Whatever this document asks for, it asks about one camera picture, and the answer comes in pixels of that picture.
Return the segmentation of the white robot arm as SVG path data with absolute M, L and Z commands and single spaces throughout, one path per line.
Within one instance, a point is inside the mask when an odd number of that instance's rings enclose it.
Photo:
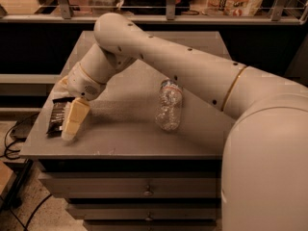
M 149 35 L 118 13 L 94 24 L 95 42 L 63 78 L 62 137 L 72 140 L 90 101 L 140 60 L 195 96 L 182 124 L 197 138 L 213 129 L 214 112 L 234 119 L 222 156 L 223 231 L 308 231 L 307 89 L 252 66 Z

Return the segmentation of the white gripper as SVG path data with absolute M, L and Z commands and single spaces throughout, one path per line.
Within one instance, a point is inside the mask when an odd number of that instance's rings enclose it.
M 72 102 L 68 102 L 64 107 L 62 139 L 72 141 L 90 111 L 88 101 L 96 99 L 106 88 L 106 85 L 99 84 L 90 78 L 80 62 L 58 82 L 58 85 L 61 88 L 67 88 L 72 96 L 78 97 Z

